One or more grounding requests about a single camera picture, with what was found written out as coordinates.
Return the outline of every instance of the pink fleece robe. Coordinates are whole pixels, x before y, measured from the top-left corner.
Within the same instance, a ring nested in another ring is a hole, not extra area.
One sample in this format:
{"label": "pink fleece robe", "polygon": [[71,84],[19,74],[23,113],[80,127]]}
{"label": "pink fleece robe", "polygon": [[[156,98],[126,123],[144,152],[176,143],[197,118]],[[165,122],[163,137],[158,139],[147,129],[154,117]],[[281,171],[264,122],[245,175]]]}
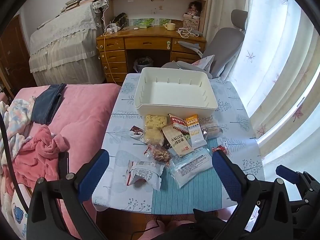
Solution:
{"label": "pink fleece robe", "polygon": [[[35,136],[22,146],[12,165],[18,183],[32,190],[36,180],[44,177],[47,181],[57,180],[58,154],[68,149],[61,134],[52,138],[49,128],[42,125]],[[4,166],[6,191],[13,196],[14,187],[8,167]]]}

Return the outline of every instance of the dark blue cloth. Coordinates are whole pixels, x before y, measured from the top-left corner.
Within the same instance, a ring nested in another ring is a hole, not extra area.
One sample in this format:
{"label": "dark blue cloth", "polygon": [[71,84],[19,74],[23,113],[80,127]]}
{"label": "dark blue cloth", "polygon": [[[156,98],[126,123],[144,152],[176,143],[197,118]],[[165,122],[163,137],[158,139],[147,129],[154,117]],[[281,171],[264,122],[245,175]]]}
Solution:
{"label": "dark blue cloth", "polygon": [[49,125],[62,102],[61,92],[67,84],[51,85],[36,98],[31,122]]}

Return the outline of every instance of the yellow mug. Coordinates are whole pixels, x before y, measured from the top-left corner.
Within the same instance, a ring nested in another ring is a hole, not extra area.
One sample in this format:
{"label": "yellow mug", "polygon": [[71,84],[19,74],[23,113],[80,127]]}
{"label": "yellow mug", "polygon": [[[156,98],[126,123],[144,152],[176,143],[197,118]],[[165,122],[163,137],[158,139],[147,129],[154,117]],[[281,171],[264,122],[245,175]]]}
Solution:
{"label": "yellow mug", "polygon": [[168,31],[174,31],[176,24],[175,23],[166,23],[164,25],[164,27],[168,30]]}

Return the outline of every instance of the metal screw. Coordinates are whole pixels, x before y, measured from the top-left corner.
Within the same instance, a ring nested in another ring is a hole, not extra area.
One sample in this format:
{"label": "metal screw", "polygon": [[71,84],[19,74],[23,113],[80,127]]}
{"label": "metal screw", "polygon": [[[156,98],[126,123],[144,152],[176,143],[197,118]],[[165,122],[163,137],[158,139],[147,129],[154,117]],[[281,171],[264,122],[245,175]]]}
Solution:
{"label": "metal screw", "polygon": [[281,179],[281,178],[278,178],[278,179],[277,179],[277,182],[278,182],[279,184],[283,184],[283,183],[284,183],[283,179]]}
{"label": "metal screw", "polygon": [[37,183],[38,183],[38,184],[41,184],[42,182],[44,182],[44,178],[43,178],[43,177],[37,179]]}
{"label": "metal screw", "polygon": [[252,174],[248,174],[247,175],[247,179],[250,180],[250,181],[254,181],[256,179],[256,177],[253,176]]}
{"label": "metal screw", "polygon": [[68,173],[66,175],[66,179],[73,179],[75,177],[75,174],[74,173]]}

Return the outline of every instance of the light blue tablecloth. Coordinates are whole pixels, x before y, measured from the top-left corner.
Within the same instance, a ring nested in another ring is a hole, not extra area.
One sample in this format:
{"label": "light blue tablecloth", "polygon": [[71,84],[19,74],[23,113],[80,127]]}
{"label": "light blue tablecloth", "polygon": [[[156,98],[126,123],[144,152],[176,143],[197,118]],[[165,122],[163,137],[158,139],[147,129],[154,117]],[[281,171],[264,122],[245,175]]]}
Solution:
{"label": "light blue tablecloth", "polygon": [[[140,74],[128,74],[113,109],[102,148],[110,155],[110,164],[92,195],[97,210],[107,207],[153,214],[190,214],[193,208],[216,210],[236,204],[231,201],[214,168],[210,168],[179,189],[167,169],[162,174],[160,191],[147,183],[125,185],[129,160],[147,160],[146,145],[131,138],[132,126],[143,128],[143,119],[134,106],[134,94]],[[216,147],[226,141],[230,159],[245,173],[264,179],[256,138],[242,102],[230,82],[211,80],[219,108],[214,112],[223,129],[222,137],[208,141]]]}

